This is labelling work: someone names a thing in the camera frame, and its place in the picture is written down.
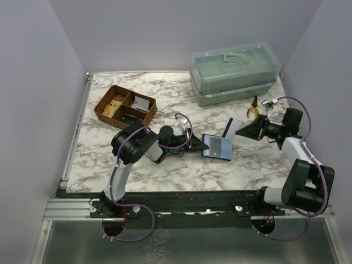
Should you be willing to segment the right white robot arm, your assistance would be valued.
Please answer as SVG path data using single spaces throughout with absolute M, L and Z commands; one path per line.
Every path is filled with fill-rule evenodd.
M 258 215 L 264 216 L 272 211 L 273 206 L 279 206 L 315 216 L 327 207 L 335 171 L 317 161 L 298 135 L 302 116 L 302 111 L 287 108 L 279 125 L 260 114 L 252 123 L 235 132 L 237 136 L 256 141 L 264 137 L 272 139 L 292 164 L 282 187 L 264 186 L 260 189 L 259 198 L 253 201 L 253 209 Z

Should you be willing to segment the black leather card holder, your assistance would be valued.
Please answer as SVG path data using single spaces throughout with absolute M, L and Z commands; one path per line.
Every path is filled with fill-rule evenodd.
M 231 161 L 233 142 L 221 136 L 202 134 L 202 142 L 208 149 L 201 151 L 202 157 Z

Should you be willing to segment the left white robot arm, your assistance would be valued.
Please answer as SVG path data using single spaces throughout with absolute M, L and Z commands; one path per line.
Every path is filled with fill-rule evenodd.
M 149 127 L 136 121 L 117 133 L 112 141 L 114 167 L 108 184 L 100 195 L 102 211 L 110 217 L 121 213 L 120 200 L 133 165 L 143 156 L 160 164 L 169 155 L 208 150 L 209 146 L 193 135 L 190 128 L 165 125 L 156 134 Z

